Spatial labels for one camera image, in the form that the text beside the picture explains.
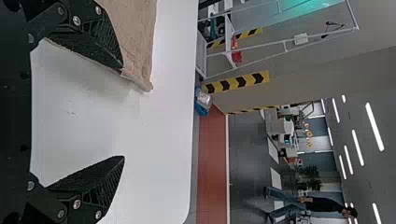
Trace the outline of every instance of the ceiling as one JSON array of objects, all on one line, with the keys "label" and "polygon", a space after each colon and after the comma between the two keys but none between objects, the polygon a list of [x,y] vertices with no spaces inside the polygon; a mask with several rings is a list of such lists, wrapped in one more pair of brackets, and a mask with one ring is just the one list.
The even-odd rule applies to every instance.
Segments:
[{"label": "ceiling", "polygon": [[[350,94],[343,103],[341,94],[334,98],[340,123],[337,122],[332,98],[325,99],[327,107],[326,118],[334,142],[334,157],[337,168],[342,172],[339,156],[343,157],[346,177],[343,179],[343,190],[346,202],[354,203],[359,211],[360,224],[375,224],[373,203],[376,203],[382,223],[394,223],[394,204],[396,203],[396,173],[394,169],[396,151],[392,141],[394,127],[396,127],[396,104],[394,95],[396,89],[373,91],[366,94]],[[380,151],[375,140],[367,111],[366,103],[370,103],[375,121],[383,140],[385,150]],[[364,166],[361,166],[359,156],[352,137],[355,130]],[[348,168],[348,154],[354,175]]]}]

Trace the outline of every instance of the desk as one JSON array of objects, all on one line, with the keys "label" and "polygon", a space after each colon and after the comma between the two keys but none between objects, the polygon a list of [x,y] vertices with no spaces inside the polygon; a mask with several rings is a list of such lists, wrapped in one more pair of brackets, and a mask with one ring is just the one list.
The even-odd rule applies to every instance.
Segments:
[{"label": "desk", "polygon": [[32,172],[45,186],[113,155],[107,223],[181,224],[190,207],[197,0],[159,0],[154,91],[42,41],[32,52]]}]

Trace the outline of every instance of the wall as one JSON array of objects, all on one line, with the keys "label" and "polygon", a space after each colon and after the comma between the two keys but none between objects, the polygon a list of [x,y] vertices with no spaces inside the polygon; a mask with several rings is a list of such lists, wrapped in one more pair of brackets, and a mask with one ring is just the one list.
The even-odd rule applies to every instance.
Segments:
[{"label": "wall", "polygon": [[396,48],[381,49],[288,74],[270,71],[271,82],[214,94],[223,112],[260,105],[284,105],[318,100],[341,93],[369,92],[393,86]]}]

